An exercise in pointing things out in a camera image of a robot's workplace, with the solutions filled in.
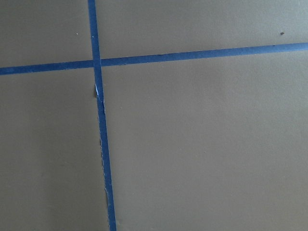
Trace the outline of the vertical blue tape strip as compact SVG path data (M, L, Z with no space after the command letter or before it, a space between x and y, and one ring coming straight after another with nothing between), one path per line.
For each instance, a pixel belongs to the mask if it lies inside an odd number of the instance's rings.
M89 20L90 20L93 68L95 77L95 89L97 95L98 122L99 122L99 132L101 141L101 156L103 164L105 192L107 197L108 224L109 224L109 230L116 231L117 230L116 216L115 216L112 175L111 175L107 126L106 126L106 114L104 107L103 75L102 75L102 66L100 57L96 5L94 0L88 1L88 9L89 9Z

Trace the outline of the horizontal blue tape strip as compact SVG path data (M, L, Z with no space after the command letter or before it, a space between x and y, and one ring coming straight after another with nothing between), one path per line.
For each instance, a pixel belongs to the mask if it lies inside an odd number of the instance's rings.
M217 50L206 50L206 51L188 51L188 52L167 53L167 54L107 58L107 59L101 59L100 61L84 60L84 61L71 61L71 62L61 62L61 63L2 67L0 69L0 74L4 76L13 74L27 74L27 73L39 73L39 72L62 71L62 70L85 69L85 68L93 68L94 70L99 70L101 69L101 67L106 67L106 66L161 63L161 62L218 58L218 57L229 57L229 56L306 51L307 49L308 49L308 44L304 42L304 43L276 44L276 45L228 48L228 49L217 49Z

